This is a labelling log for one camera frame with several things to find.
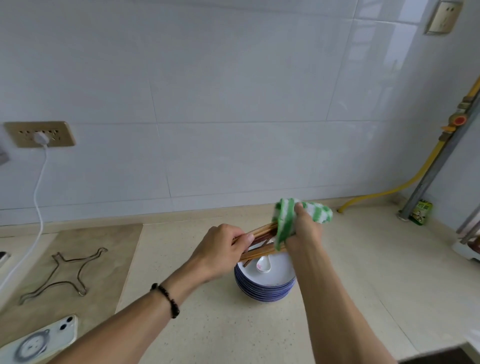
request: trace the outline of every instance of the electrical outlet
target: electrical outlet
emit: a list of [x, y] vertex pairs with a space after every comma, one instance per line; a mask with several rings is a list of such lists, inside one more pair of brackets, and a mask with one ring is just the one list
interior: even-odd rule
[[448, 34], [452, 31], [460, 15], [463, 3], [458, 1], [441, 1], [427, 26], [426, 34]]
[[35, 132], [43, 132], [50, 138], [49, 148], [75, 145], [72, 131], [65, 121], [9, 121], [5, 123], [5, 129], [19, 148], [41, 147], [33, 140]]

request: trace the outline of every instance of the power plug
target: power plug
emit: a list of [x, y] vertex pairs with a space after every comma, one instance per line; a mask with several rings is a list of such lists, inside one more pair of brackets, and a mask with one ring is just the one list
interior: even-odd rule
[[41, 146], [46, 146], [50, 142], [50, 138], [44, 132], [35, 132], [33, 140]]

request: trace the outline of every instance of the black bracelet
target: black bracelet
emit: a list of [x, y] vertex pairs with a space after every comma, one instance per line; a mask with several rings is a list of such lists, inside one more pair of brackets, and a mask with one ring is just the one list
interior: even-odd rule
[[163, 288], [161, 284], [158, 284], [158, 283], [152, 284], [152, 288], [150, 290], [151, 291], [159, 290], [167, 298], [167, 300], [170, 302], [170, 306], [172, 308], [172, 318], [176, 318], [179, 315], [180, 310], [179, 310], [178, 305], [175, 303], [175, 301], [173, 299], [170, 298], [167, 290], [165, 288]]

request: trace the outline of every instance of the white spoon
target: white spoon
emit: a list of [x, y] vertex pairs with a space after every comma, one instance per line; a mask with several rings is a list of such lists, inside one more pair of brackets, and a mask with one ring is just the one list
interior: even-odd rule
[[258, 259], [257, 262], [257, 270], [260, 273], [268, 273], [272, 269], [272, 265], [270, 264], [270, 257], [268, 255], [264, 255]]

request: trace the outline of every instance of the dish towel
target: dish towel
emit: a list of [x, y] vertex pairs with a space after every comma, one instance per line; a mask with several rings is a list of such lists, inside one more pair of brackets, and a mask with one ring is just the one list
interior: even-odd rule
[[[297, 202], [302, 202], [296, 198], [282, 198], [275, 204], [275, 210], [272, 221], [278, 223], [278, 231], [275, 238], [275, 249], [280, 250], [280, 244], [289, 236], [295, 234], [295, 220], [297, 214], [293, 207]], [[332, 219], [332, 210], [325, 205], [315, 202], [302, 202], [303, 208], [312, 217], [312, 220], [323, 224]]]

